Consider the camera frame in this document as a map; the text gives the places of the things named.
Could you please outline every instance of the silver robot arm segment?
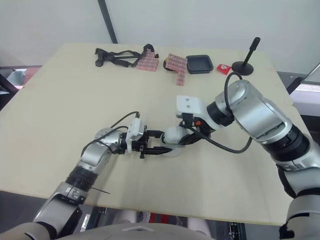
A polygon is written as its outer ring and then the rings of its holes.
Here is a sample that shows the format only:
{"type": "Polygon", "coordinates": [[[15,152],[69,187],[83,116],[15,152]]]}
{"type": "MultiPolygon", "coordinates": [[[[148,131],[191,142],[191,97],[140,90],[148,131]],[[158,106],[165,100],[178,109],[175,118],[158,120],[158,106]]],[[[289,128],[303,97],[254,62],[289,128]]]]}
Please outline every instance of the silver robot arm segment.
{"type": "MultiPolygon", "coordinates": [[[[294,198],[281,239],[320,238],[320,147],[303,134],[290,119],[248,81],[228,87],[228,100],[236,122],[270,153],[278,166],[285,191],[294,198]]],[[[224,93],[215,98],[226,116],[224,93]]]]}
{"type": "MultiPolygon", "coordinates": [[[[102,129],[95,139],[111,130],[112,128],[102,129]]],[[[123,142],[122,132],[116,130],[85,147],[76,167],[66,181],[60,183],[33,220],[47,229],[51,239],[73,233],[82,214],[78,206],[85,202],[90,188],[109,162],[109,157],[120,149],[123,142]]]]}

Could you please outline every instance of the white wall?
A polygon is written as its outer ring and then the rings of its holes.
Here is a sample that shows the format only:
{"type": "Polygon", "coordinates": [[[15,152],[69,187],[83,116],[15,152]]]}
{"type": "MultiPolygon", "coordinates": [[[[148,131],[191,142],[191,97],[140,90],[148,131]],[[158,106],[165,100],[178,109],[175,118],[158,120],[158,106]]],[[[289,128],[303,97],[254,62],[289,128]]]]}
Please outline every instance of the white wall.
{"type": "Polygon", "coordinates": [[[0,67],[43,65],[65,42],[111,43],[96,0],[0,0],[0,67]]]}
{"type": "MultiPolygon", "coordinates": [[[[248,49],[282,72],[320,62],[319,0],[106,0],[119,43],[248,49]]],[[[110,43],[97,0],[0,0],[0,66],[42,65],[64,42],[110,43]]]]}
{"type": "Polygon", "coordinates": [[[248,49],[282,72],[320,62],[319,0],[107,0],[119,43],[248,49]]]}

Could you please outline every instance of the black tool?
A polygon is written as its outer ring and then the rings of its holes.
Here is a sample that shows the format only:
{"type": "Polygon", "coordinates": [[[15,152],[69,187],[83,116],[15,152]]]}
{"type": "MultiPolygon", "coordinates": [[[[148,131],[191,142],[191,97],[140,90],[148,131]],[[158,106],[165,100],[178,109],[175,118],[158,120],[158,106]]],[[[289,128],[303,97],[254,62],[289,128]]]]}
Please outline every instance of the black tool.
{"type": "Polygon", "coordinates": [[[254,67],[248,63],[252,53],[257,49],[257,46],[260,42],[260,37],[255,37],[251,46],[248,55],[246,56],[244,61],[236,61],[232,64],[232,70],[234,72],[238,72],[243,76],[248,76],[253,73],[254,67]]]}
{"type": "Polygon", "coordinates": [[[105,61],[112,62],[115,65],[121,65],[125,68],[128,68],[129,66],[135,67],[137,66],[139,60],[147,53],[147,49],[150,49],[151,52],[155,52],[154,47],[151,44],[147,44],[143,47],[143,52],[138,53],[136,51],[131,51],[131,50],[125,50],[121,52],[108,52],[106,50],[103,50],[101,48],[96,48],[95,53],[98,55],[98,59],[95,61],[95,66],[101,67],[104,65],[105,61]],[[120,56],[122,54],[131,54],[131,56],[120,56]],[[125,61],[122,59],[136,59],[134,63],[131,63],[129,61],[125,61]]]}

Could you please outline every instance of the black pole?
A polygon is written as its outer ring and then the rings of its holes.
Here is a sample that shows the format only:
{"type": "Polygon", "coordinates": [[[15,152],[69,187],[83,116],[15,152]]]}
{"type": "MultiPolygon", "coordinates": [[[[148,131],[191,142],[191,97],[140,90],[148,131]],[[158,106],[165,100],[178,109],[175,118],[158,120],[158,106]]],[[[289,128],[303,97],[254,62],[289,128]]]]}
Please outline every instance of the black pole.
{"type": "Polygon", "coordinates": [[[251,46],[250,46],[250,51],[249,51],[248,55],[246,56],[244,62],[242,63],[242,66],[245,66],[248,63],[252,53],[257,49],[259,42],[260,42],[260,37],[255,37],[251,46]]]}
{"type": "Polygon", "coordinates": [[[111,18],[110,18],[109,12],[108,12],[106,0],[98,0],[98,3],[99,3],[99,7],[101,10],[103,19],[104,19],[104,23],[106,25],[106,28],[108,29],[111,41],[112,41],[112,43],[117,44],[118,40],[117,40],[115,31],[114,31],[114,27],[111,22],[111,18]]]}
{"type": "Polygon", "coordinates": [[[255,37],[251,46],[248,55],[246,56],[244,61],[236,61],[232,64],[231,68],[234,72],[237,72],[243,76],[248,76],[253,73],[254,67],[248,63],[252,53],[256,50],[258,44],[260,42],[260,37],[255,37]]]}

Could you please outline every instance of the round black base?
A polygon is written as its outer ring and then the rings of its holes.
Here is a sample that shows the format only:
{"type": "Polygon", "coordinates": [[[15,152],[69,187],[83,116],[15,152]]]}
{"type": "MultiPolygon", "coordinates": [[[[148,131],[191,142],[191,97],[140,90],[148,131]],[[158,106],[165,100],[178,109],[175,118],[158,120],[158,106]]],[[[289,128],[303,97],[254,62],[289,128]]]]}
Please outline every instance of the round black base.
{"type": "Polygon", "coordinates": [[[253,73],[254,67],[247,63],[245,66],[242,66],[243,61],[236,61],[232,64],[232,70],[234,72],[240,73],[243,76],[248,76],[253,73]]]}

